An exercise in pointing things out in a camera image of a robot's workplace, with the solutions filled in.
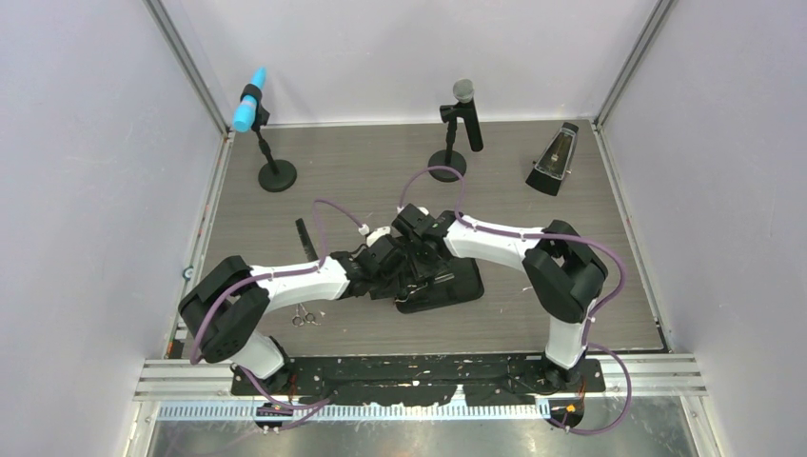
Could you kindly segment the black zipper tool case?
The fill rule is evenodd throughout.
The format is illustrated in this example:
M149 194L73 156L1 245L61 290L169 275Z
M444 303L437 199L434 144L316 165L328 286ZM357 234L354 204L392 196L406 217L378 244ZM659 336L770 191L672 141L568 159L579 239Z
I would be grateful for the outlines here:
M454 212L451 210L446 211L449 211L454 216L455 223L457 218ZM402 236L399 233L395 240L403 248L405 261L401 270L400 291L394 297L394 300L395 306L400 313L412 314L437 308L445 308L482 298L484 286L477 262L471 258L461 258L451 253L448 249L453 255L453 259L449 261L448 273L453 273L455 278L431 288L420 290L407 301L403 301L406 287L426 278L415 277L408 262L401 239Z

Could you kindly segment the silver cutting scissors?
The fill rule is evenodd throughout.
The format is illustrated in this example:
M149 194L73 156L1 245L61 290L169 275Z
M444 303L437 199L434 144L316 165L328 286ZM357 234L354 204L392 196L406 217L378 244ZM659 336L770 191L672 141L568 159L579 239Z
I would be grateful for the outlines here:
M300 303L295 306L295 314L291 319L291 324L295 328L303 326L318 326L319 322L314 313L309 312L305 306Z

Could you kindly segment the silver thinning scissors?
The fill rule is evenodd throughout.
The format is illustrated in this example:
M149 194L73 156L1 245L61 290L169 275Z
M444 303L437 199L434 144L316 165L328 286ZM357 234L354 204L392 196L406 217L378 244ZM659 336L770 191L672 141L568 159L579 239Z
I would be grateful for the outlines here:
M405 295L403 296L403 301L407 301L412 295L416 294L418 291L431 288L438 284L453 280L455 275L453 273L444 273L434 277L426 278L422 281L416 282L415 284L408 285L405 289Z

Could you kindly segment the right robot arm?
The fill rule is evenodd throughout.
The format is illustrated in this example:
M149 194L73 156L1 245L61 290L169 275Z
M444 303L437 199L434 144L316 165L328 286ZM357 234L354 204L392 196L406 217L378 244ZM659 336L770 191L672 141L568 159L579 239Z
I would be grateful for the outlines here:
M588 333L609 275L591 241L563 221L548 228L516 228L455 210L434 217L411 204L398 208L391 226L429 260L483 260L524 273L550 316L544 381L560 391L579 381Z

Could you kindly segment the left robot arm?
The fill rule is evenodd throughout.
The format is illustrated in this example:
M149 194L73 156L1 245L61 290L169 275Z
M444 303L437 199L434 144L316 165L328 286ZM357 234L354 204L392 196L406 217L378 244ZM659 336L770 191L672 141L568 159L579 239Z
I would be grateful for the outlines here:
M357 255L334 251L321 260L281 267L250 266L240 255L229 256L179 303L193 337L190 362L233 362L251 372L266 392L282 393L290 386L292 370L278 343L257 329L264 315L389 288L403 266L404 255L382 240Z

